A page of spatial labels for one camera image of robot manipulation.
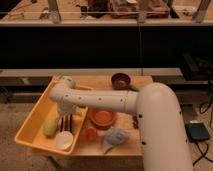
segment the floor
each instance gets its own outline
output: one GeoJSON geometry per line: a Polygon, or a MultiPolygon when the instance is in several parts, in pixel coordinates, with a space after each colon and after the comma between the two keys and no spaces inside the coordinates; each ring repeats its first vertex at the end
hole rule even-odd
{"type": "MultiPolygon", "coordinates": [[[[27,156],[24,146],[14,143],[14,136],[27,114],[31,111],[34,103],[9,103],[0,104],[0,170],[10,171],[54,171],[55,167],[42,156],[27,156]]],[[[208,127],[209,114],[197,115],[192,106],[184,106],[185,121],[198,119],[205,122],[208,127]]],[[[213,159],[213,139],[208,141],[210,150],[208,157],[213,159]]],[[[193,161],[200,154],[195,145],[190,144],[193,161]]],[[[143,170],[141,157],[75,157],[71,159],[56,158],[67,170],[72,171],[141,171],[143,170]]],[[[195,166],[195,171],[212,171],[213,163],[202,159],[195,166]]]]}

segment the small bowl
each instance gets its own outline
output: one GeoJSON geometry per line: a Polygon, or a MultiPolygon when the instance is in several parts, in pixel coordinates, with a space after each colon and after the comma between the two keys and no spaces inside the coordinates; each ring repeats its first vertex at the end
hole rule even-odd
{"type": "Polygon", "coordinates": [[[117,114],[102,109],[90,109],[89,118],[96,128],[106,130],[115,122],[117,114]]]}
{"type": "Polygon", "coordinates": [[[128,90],[131,79],[127,74],[117,73],[111,77],[111,82],[115,90],[128,90]]]}
{"type": "Polygon", "coordinates": [[[85,137],[88,141],[94,141],[98,138],[98,132],[96,128],[89,127],[85,130],[85,137]]]}
{"type": "Polygon", "coordinates": [[[73,142],[73,134],[69,131],[59,132],[55,137],[55,147],[60,150],[67,150],[73,142]]]}

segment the red object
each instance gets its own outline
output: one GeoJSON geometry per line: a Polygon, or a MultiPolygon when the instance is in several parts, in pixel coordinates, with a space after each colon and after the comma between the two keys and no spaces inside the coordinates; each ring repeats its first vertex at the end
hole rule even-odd
{"type": "Polygon", "coordinates": [[[94,141],[98,138],[98,132],[95,128],[90,127],[85,130],[85,136],[87,140],[94,141]]]}
{"type": "Polygon", "coordinates": [[[112,76],[111,82],[115,90],[127,90],[130,87],[131,79],[127,74],[117,73],[112,76]]]}
{"type": "Polygon", "coordinates": [[[89,118],[98,129],[108,129],[116,120],[116,113],[102,109],[90,109],[89,118]]]}

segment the brown bowl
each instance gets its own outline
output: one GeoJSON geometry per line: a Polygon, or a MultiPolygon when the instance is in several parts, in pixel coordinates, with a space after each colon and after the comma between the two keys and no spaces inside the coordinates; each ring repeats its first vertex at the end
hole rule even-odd
{"type": "Polygon", "coordinates": [[[115,122],[117,114],[102,109],[90,109],[89,118],[96,128],[106,130],[115,122]]]}
{"type": "Polygon", "coordinates": [[[111,82],[115,90],[128,90],[131,79],[127,74],[117,73],[111,77],[111,82]]]}

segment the table surface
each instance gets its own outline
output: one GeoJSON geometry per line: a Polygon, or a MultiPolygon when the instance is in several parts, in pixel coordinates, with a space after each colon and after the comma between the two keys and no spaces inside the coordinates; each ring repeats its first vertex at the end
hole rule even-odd
{"type": "MultiPolygon", "coordinates": [[[[111,90],[111,76],[72,76],[76,83],[92,87],[97,90],[111,90]]],[[[131,76],[132,85],[142,88],[144,85],[152,83],[152,78],[150,76],[131,76]]],[[[81,133],[79,135],[78,141],[76,143],[75,149],[72,152],[72,156],[104,156],[101,145],[106,131],[98,130],[98,139],[95,141],[87,141],[84,135],[84,130],[92,126],[89,119],[86,118],[81,133]]],[[[142,150],[140,146],[140,137],[138,129],[133,128],[132,116],[124,113],[118,113],[118,118],[113,125],[114,127],[120,128],[129,133],[130,138],[124,144],[121,144],[112,150],[110,150],[106,156],[140,156],[142,155],[142,150]]],[[[54,155],[50,152],[43,150],[28,148],[28,155],[54,155]]]]}
{"type": "MultiPolygon", "coordinates": [[[[198,8],[201,0],[174,0],[173,7],[181,20],[191,20],[191,16],[183,14],[183,9],[187,6],[198,8]]],[[[80,8],[76,5],[87,5],[87,0],[57,0],[58,9],[62,20],[82,20],[80,8]]],[[[22,0],[16,7],[14,7],[3,20],[39,20],[42,10],[49,7],[48,0],[38,0],[37,3],[31,4],[29,0],[22,0]]],[[[213,19],[213,2],[210,2],[207,10],[206,20],[213,19]]],[[[109,15],[104,15],[98,20],[113,20],[109,15]]]]}

